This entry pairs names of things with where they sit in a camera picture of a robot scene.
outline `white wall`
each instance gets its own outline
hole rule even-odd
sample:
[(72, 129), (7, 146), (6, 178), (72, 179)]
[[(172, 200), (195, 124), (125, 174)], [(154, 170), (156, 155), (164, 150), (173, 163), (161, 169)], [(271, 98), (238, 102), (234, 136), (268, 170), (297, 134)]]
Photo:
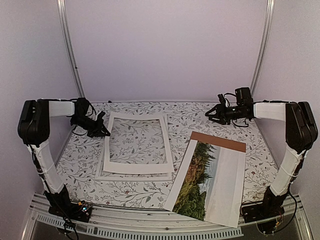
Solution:
[[(308, 101), (320, 127), (320, 1), (277, 0), (255, 101)], [(258, 122), (278, 163), (285, 153), (285, 124)], [(320, 239), (320, 140), (293, 186), (298, 190), (314, 239)]]
[[(0, 238), (17, 240), (40, 178), (18, 137), (25, 100), (77, 97), (56, 0), (0, 1)], [(56, 158), (69, 120), (51, 121)]]
[(68, 0), (91, 101), (213, 101), (250, 86), (267, 0)]

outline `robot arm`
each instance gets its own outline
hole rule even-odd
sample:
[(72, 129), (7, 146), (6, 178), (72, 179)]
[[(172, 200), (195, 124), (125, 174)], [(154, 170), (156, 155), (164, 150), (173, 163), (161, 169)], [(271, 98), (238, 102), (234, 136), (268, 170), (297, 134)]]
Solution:
[(24, 103), (18, 134), (31, 153), (33, 163), (41, 177), (44, 194), (50, 202), (49, 213), (64, 218), (88, 222), (90, 205), (84, 201), (71, 203), (69, 193), (60, 179), (49, 147), (50, 117), (70, 117), (70, 124), (87, 130), (89, 137), (110, 136), (103, 121), (104, 112), (93, 120), (87, 116), (90, 102), (85, 98), (74, 100), (38, 99)]
[(297, 177), (309, 149), (318, 137), (315, 119), (308, 102), (254, 102), (248, 87), (236, 89), (234, 96), (237, 106), (228, 106), (225, 96), (219, 94), (220, 104), (206, 112), (206, 117), (222, 125), (229, 125), (231, 121), (241, 118), (285, 122), (287, 146), (278, 174), (266, 189), (262, 204), (257, 206), (257, 209), (251, 206), (242, 208), (246, 222), (274, 217), (279, 212), (283, 212), (282, 204), (288, 195), (289, 187)]

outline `brown cardboard strip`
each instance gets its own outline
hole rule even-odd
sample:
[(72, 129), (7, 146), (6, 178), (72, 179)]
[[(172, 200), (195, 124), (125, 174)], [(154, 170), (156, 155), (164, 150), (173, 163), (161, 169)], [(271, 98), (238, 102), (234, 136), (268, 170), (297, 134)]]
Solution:
[(236, 150), (243, 153), (246, 152), (246, 144), (243, 142), (233, 141), (233, 140), (229, 140), (229, 139), (225, 139), (217, 136), (211, 136), (211, 135), (196, 132), (196, 131), (193, 131), (191, 133), (190, 139), (197, 140), (205, 144), (212, 144), (212, 145), (223, 147), (226, 149)]

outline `table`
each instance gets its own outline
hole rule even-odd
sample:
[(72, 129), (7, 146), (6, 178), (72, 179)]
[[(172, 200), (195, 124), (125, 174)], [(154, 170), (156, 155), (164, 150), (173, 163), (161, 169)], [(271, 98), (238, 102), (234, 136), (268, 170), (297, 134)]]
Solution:
[[(265, 189), (278, 169), (254, 121), (249, 127), (219, 125), (209, 121), (205, 112), (215, 103), (208, 102), (113, 102), (94, 103), (97, 113), (105, 111), (105, 125), (110, 112), (126, 114), (167, 114), (168, 134), (175, 178), (192, 131), (246, 143), (246, 164), (242, 201), (262, 200)], [(57, 165), (72, 200), (133, 208), (162, 208), (172, 187), (169, 182), (97, 181), (95, 174), (104, 138), (72, 134)]]

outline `floral tablecloth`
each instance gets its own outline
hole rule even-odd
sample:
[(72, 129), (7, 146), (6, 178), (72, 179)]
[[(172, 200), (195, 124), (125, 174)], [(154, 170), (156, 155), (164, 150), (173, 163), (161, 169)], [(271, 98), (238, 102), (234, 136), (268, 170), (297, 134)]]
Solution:
[[(97, 112), (134, 115), (167, 114), (175, 178), (192, 131), (246, 143), (246, 163), (242, 201), (262, 200), (278, 170), (254, 121), (249, 127), (219, 125), (205, 117), (214, 103), (203, 102), (115, 102), (94, 103)], [(72, 134), (58, 163), (57, 171), (73, 200), (133, 208), (162, 208), (173, 182), (125, 182), (95, 180), (104, 138)]]

